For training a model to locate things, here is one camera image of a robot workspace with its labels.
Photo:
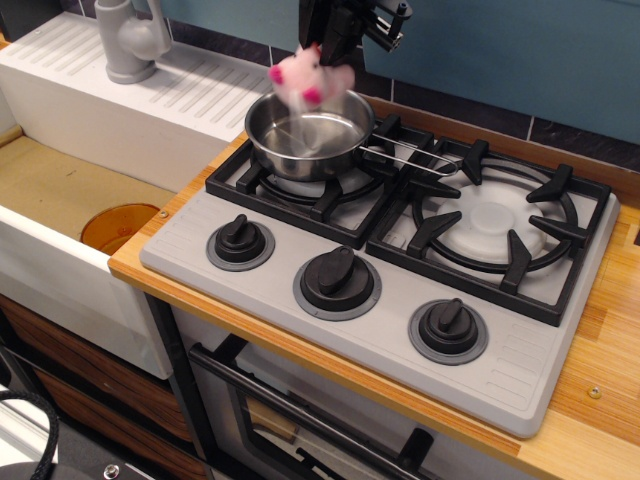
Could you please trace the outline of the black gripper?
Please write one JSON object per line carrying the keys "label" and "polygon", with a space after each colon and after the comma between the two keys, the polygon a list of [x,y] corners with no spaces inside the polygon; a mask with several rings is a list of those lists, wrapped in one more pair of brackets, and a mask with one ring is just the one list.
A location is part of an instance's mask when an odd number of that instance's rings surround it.
{"label": "black gripper", "polygon": [[349,55],[363,37],[390,52],[399,46],[402,26],[412,15],[408,1],[300,0],[299,44],[321,44],[323,66]]}

